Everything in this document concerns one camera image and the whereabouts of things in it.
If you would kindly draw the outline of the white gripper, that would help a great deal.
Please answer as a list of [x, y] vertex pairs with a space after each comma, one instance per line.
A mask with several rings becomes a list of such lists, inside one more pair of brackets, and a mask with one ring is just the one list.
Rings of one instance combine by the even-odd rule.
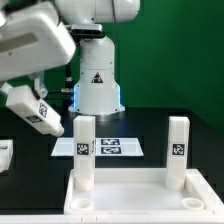
[[[8, 3], [0, 0], [0, 81], [35, 73], [34, 92], [44, 99], [44, 72], [67, 64], [75, 43], [50, 1]], [[13, 88], [0, 83], [0, 93]]]

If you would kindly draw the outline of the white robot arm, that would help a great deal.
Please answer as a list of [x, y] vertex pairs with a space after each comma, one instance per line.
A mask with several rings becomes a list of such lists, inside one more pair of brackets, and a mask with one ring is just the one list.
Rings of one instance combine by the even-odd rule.
[[0, 82], [69, 63], [80, 49], [80, 78], [70, 110], [123, 111], [114, 79], [115, 44], [104, 23], [133, 20], [140, 0], [0, 0]]

